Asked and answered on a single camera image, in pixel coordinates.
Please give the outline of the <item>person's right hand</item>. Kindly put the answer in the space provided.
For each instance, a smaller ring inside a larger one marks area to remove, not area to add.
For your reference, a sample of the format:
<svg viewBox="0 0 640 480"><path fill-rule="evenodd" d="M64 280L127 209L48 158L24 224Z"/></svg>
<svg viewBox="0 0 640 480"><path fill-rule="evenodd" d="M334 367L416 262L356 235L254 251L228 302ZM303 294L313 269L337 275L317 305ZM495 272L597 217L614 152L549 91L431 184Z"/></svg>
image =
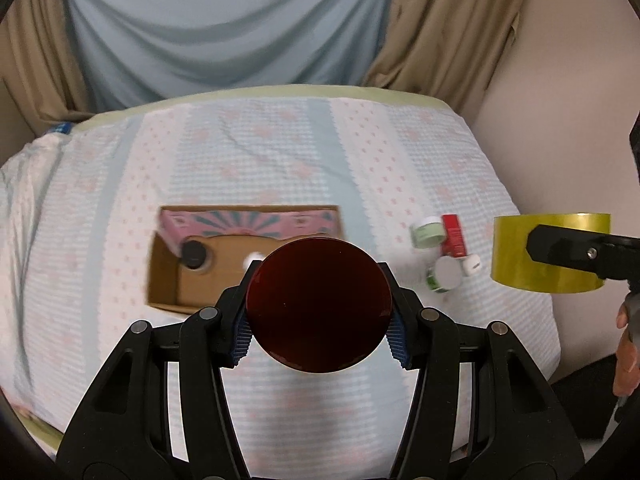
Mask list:
<svg viewBox="0 0 640 480"><path fill-rule="evenodd" d="M639 385L639 352L629 337L626 304L620 306L616 316L616 327L623 330L616 349L616 367L613 393L622 398L631 396Z"/></svg>

